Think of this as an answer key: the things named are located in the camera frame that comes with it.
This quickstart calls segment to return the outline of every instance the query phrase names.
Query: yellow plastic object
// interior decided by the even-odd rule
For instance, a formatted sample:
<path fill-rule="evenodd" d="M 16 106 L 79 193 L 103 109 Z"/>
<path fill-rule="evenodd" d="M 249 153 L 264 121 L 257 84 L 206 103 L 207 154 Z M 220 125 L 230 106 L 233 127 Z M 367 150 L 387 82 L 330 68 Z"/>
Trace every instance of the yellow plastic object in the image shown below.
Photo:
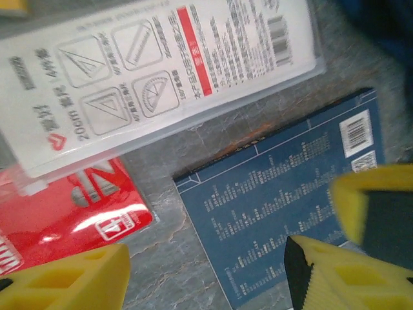
<path fill-rule="evenodd" d="M 25 16 L 28 7 L 26 0 L 0 0 L 0 14 L 6 16 Z"/>
<path fill-rule="evenodd" d="M 1 277 L 0 310 L 118 310 L 129 276 L 127 246 L 109 245 Z"/>
<path fill-rule="evenodd" d="M 413 271 L 304 236 L 288 237 L 294 310 L 411 310 Z"/>
<path fill-rule="evenodd" d="M 388 165 L 338 177 L 332 199 L 347 238 L 361 245 L 367 219 L 367 191 L 413 192 L 413 165 Z"/>

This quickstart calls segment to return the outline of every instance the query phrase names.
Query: blue booklet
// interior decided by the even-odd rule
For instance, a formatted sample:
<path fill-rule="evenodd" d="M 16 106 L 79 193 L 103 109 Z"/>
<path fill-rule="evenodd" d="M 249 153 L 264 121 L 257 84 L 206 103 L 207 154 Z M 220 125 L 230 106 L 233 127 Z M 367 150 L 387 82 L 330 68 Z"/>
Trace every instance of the blue booklet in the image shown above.
<path fill-rule="evenodd" d="M 231 307 L 287 279 L 288 235 L 345 242 L 329 184 L 384 162 L 377 94 L 369 88 L 178 178 Z"/>

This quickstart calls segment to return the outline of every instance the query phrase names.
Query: gray marble surface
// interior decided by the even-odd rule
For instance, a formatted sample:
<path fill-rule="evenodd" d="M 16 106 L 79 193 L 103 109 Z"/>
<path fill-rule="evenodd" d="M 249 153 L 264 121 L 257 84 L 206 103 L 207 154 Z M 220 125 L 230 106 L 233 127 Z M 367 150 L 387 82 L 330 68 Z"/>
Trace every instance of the gray marble surface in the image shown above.
<path fill-rule="evenodd" d="M 65 17 L 84 9 L 131 1 L 31 0 L 27 21 L 0 19 L 0 36 L 34 25 L 46 16 Z M 278 129 L 361 87 L 376 87 L 388 162 L 412 145 L 412 128 L 403 98 L 403 69 L 355 30 L 333 1 L 312 0 L 321 31 L 327 73 L 189 130 L 123 156 L 158 221 L 125 242 L 132 276 L 124 309 L 230 309 L 174 187 L 172 177 L 215 158 L 236 145 Z M 286 284 L 242 309 L 290 307 Z"/>

